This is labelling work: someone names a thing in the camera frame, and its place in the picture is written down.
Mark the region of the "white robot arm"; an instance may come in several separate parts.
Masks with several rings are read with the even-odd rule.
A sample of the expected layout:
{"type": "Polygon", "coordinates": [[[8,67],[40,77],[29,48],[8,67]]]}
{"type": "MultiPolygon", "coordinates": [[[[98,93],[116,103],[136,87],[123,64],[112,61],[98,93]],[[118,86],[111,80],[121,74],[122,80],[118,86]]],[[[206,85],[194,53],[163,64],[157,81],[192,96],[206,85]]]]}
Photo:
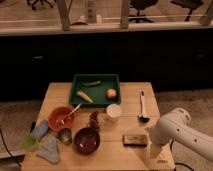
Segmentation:
{"type": "Polygon", "coordinates": [[[192,129],[190,122],[191,116],[185,109],[174,108],[149,128],[151,142],[162,147],[174,140],[213,162],[213,137],[192,129]]]}

